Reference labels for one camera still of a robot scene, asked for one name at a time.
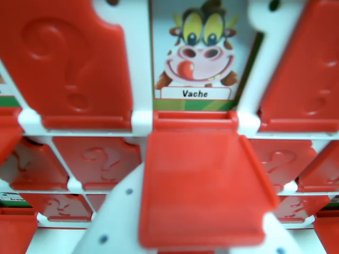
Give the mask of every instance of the cow eye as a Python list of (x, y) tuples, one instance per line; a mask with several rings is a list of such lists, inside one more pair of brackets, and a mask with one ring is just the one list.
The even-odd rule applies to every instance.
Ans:
[(187, 16), (184, 23), (183, 36), (189, 45), (196, 45), (200, 40), (202, 30), (202, 19), (198, 13), (192, 12)]
[(224, 19), (219, 13), (210, 15), (205, 24), (203, 40), (206, 45), (215, 45), (219, 42), (224, 30)]

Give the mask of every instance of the question mark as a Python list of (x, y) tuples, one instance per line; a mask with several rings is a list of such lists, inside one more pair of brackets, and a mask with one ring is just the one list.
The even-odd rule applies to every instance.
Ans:
[(296, 154), (292, 151), (272, 151), (270, 153), (269, 160), (263, 160), (262, 164), (264, 165), (266, 172), (270, 174), (273, 171), (293, 162), (296, 157)]
[(83, 33), (61, 19), (44, 18), (28, 23), (22, 30), (22, 40), (34, 61), (46, 64), (54, 60), (65, 65), (61, 76), (64, 76), (68, 107), (76, 113), (88, 109), (89, 100), (79, 93), (78, 83), (78, 76), (91, 57), (91, 49)]
[(97, 161), (98, 155), (101, 155), (104, 158), (103, 164), (101, 165), (101, 179), (110, 181), (112, 183), (117, 183), (115, 178), (105, 177), (105, 173), (111, 172), (111, 168), (119, 163), (121, 159), (120, 154), (112, 148), (92, 147), (85, 150), (81, 154), (81, 157), (84, 160)]
[[(290, 219), (290, 218), (295, 217), (298, 212), (304, 211), (307, 208), (308, 205), (309, 205), (309, 201), (308, 200), (301, 200), (301, 201), (299, 200), (299, 202), (297, 204), (290, 205), (291, 208), (298, 208), (298, 209), (293, 210), (292, 214), (291, 215), (286, 215), (285, 218)], [(304, 217), (305, 215), (306, 215), (306, 211), (305, 211), (304, 215), (300, 214), (299, 216), (300, 217)]]
[(32, 182), (33, 179), (31, 176), (28, 174), (27, 168), (32, 165), (32, 162), (28, 160), (27, 156), (19, 156), (18, 151), (12, 151), (12, 156), (15, 157), (16, 159), (16, 168), (20, 172), (20, 175), (23, 179), (25, 179), (28, 182)]
[(58, 214), (62, 217), (69, 217), (70, 214), (69, 213), (64, 213), (64, 209), (69, 207), (69, 204), (66, 204), (66, 205), (61, 205), (60, 204), (60, 201), (57, 200), (56, 198), (46, 198), (46, 199), (43, 199), (41, 201), (41, 203), (44, 205), (44, 206), (50, 206), (52, 207), (53, 209), (53, 212), (55, 212), (55, 210), (58, 212)]
[(327, 180), (327, 183), (328, 184), (336, 184), (338, 183), (339, 181), (339, 177), (335, 178), (335, 179), (330, 179), (330, 180)]

